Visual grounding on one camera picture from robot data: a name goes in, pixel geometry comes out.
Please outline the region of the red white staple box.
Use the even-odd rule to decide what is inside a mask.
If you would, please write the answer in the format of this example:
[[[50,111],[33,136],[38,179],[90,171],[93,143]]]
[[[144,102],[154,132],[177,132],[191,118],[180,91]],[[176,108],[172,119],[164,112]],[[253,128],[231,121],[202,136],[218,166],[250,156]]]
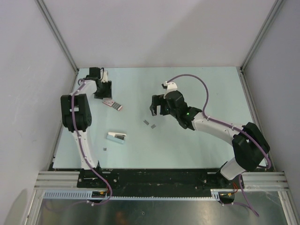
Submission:
[[[102,101],[103,104],[117,110],[120,111],[123,108],[123,105],[116,103],[115,101],[113,101],[112,99],[104,99]]]

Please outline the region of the light blue white stapler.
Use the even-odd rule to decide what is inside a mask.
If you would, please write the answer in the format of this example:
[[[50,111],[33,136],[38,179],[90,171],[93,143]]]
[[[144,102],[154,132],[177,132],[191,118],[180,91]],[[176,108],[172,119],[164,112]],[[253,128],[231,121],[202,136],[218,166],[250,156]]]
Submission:
[[[124,133],[115,133],[115,132],[108,132],[106,135],[106,139],[110,140],[115,143],[124,144],[127,135]]]

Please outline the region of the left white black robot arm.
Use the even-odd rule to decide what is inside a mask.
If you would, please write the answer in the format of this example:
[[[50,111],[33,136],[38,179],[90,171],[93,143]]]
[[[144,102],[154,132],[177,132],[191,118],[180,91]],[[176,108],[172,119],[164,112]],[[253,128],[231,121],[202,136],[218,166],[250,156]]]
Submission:
[[[78,80],[79,87],[68,95],[60,97],[62,123],[76,142],[84,170],[98,167],[90,141],[89,128],[92,114],[89,98],[111,99],[112,82],[108,80],[108,71],[103,67],[90,67],[86,77]]]

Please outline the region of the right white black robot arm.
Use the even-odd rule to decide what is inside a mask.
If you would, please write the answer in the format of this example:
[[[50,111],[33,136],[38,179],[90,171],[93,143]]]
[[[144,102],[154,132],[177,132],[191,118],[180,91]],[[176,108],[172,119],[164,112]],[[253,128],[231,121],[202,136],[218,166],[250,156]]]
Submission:
[[[153,95],[150,111],[153,116],[171,115],[182,128],[205,132],[233,147],[234,158],[226,162],[216,176],[216,182],[221,188],[229,187],[239,174],[255,170],[270,151],[269,144],[256,124],[248,122],[243,126],[235,126],[206,118],[201,109],[188,106],[177,90],[166,95]]]

